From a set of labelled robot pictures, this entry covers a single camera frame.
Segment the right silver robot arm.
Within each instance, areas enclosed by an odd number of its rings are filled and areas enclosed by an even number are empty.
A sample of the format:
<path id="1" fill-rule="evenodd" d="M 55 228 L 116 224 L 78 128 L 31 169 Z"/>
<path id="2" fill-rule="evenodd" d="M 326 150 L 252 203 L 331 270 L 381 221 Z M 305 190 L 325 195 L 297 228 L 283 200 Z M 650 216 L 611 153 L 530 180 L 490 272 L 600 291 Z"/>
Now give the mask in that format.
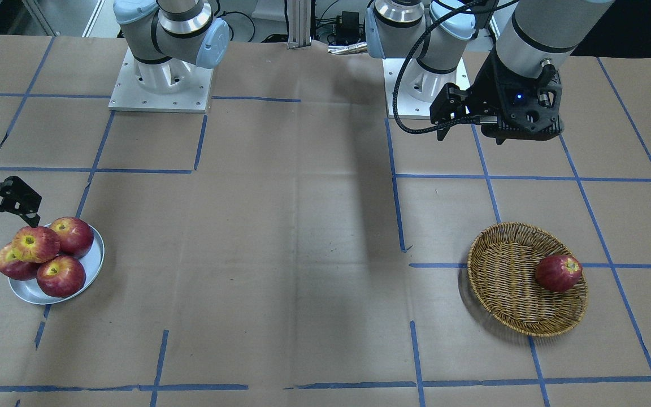
<path id="1" fill-rule="evenodd" d="M 228 48 L 229 28 L 206 1 L 116 1 L 128 50 L 111 111 L 205 112 L 214 68 Z M 0 182 L 0 212 L 38 226 L 41 196 L 21 178 Z"/>

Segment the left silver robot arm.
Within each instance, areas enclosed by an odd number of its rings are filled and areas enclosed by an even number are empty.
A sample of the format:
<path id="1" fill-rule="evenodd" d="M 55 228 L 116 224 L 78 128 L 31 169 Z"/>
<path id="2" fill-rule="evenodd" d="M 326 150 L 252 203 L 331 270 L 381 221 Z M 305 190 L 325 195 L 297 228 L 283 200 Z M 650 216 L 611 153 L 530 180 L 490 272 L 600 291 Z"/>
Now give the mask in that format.
<path id="1" fill-rule="evenodd" d="M 450 82 L 468 42 L 499 9 L 496 1 L 372 1 L 368 53 L 401 59 L 391 91 L 396 124 L 409 134 L 473 124 L 484 136 L 549 141 L 563 133 L 559 67 L 611 1 L 511 1 L 505 26 L 470 87 Z"/>

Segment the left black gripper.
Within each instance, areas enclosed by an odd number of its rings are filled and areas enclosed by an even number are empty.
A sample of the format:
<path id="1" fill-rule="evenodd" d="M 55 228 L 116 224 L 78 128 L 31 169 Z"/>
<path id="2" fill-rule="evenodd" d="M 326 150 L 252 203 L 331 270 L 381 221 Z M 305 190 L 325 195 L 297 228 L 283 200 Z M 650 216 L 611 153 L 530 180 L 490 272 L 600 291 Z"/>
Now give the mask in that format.
<path id="1" fill-rule="evenodd" d="M 524 77 L 507 67 L 491 51 L 477 77 L 467 89 L 446 83 L 431 103 L 431 123 L 437 141 L 460 124 L 481 127 L 484 136 L 506 140 L 549 141 L 560 136 L 564 123 L 559 116 L 562 85 L 552 60 L 537 63 L 537 76 Z"/>

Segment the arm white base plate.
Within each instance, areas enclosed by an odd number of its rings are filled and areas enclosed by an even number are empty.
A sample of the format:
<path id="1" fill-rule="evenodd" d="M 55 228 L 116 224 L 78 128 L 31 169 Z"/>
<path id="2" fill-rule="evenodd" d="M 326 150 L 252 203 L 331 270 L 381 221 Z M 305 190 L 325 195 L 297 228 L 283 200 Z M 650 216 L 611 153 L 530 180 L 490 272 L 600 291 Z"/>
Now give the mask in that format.
<path id="1" fill-rule="evenodd" d="M 214 70 L 170 59 L 145 64 L 127 49 L 108 107 L 112 111 L 205 114 Z"/>
<path id="2" fill-rule="evenodd" d="M 393 113 L 393 91 L 396 87 L 398 73 L 405 62 L 404 59 L 383 59 L 383 77 L 385 80 L 385 99 L 387 112 L 390 118 Z M 461 89 L 470 87 L 467 67 L 463 59 L 454 71 L 437 74 L 424 69 L 417 61 L 411 60 L 403 73 L 398 90 L 396 108 L 401 119 L 426 119 L 431 118 L 429 108 L 437 94 L 446 83 L 455 83 Z"/>

